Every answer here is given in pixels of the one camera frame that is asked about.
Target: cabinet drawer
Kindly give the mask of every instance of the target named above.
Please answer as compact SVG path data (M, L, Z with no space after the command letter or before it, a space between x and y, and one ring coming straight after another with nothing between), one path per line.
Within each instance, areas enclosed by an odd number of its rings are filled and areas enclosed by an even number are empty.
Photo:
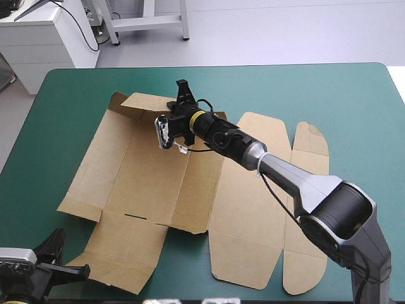
M49 71L56 68L74 68L73 63L24 63L10 66L30 94L38 93Z
M64 45L0 46L10 65L19 63L72 62Z
M63 44L54 24L0 27L0 46Z

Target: yellow ring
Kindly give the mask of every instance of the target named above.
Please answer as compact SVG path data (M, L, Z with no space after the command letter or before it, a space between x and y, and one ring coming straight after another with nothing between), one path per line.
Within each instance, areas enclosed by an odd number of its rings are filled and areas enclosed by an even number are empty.
M190 127L191 132L194 133L194 130L193 130L194 122L196 122L197 118L198 118L200 115L204 114L204 113L205 113L205 111L202 111L202 110L201 110L201 111L195 112L195 113L191 116L190 124L189 124L189 127Z

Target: white table leg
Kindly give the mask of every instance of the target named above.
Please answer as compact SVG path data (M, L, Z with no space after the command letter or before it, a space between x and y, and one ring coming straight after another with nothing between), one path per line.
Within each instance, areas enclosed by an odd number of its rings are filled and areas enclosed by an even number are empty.
M183 40L189 40L189 19L187 17L187 6L185 0L180 0L180 15L182 16Z
M104 22L106 23L109 38L111 39L111 42L114 45L119 46L120 41L118 41L118 38L115 34L114 26L111 22L112 19L114 19L114 17L113 13L111 12L111 7L109 6L109 2L108 0L98 0L98 1L100 4L101 13L103 14Z

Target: flattened cardboard box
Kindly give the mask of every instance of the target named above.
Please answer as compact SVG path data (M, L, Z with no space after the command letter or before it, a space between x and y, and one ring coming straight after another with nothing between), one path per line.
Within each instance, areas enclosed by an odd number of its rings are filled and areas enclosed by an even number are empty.
M275 206L275 200L269 197L261 181L253 180L252 172L230 160L225 160L221 171L223 157L216 153L185 155L175 148L158 148L153 121L167 113L166 102L172 100L141 93L128 98L118 92L111 98L58 208L98 222L85 251L71 264L88 263L92 269L91 279L139 293L157 266L168 226L191 233L202 233L209 227L214 276L262 289L284 248L285 214ZM240 126L267 144L277 143L269 150L286 160L291 159L281 120L246 113ZM272 135L262 138L262 134L258 134L260 130L272 130L269 132ZM205 145L196 138L194 148L205 148ZM229 177L236 181L231 189L225 186ZM246 178L247 184L238 186L238 181ZM285 193L277 191L287 200ZM240 220L227 221L227 215L231 214L240 215ZM304 236L297 234L295 238L301 242L298 253L311 257ZM234 252L235 258L229 259L229 252ZM289 263L297 264L299 258L293 256ZM291 278L292 294L297 290L305 292L321 278L312 275L313 259L307 260L309 270L300 277L307 278L309 284L307 280L301 283L306 286L298 286L300 283ZM317 274L323 275L323 264L315 268ZM291 273L291 267L284 267L284 271L287 270ZM285 282L291 279L284 275L285 287Z

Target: metal frame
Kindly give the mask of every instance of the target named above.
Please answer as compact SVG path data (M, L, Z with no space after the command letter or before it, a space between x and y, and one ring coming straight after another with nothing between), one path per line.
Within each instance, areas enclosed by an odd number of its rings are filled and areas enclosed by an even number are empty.
M99 0L101 13L106 23L111 42L119 46L120 41L116 33L132 30L165 29L168 27L182 27L183 40L189 40L189 23L185 0L180 1L180 15L155 16L155 0L144 0L144 11L140 18L114 19L108 0Z

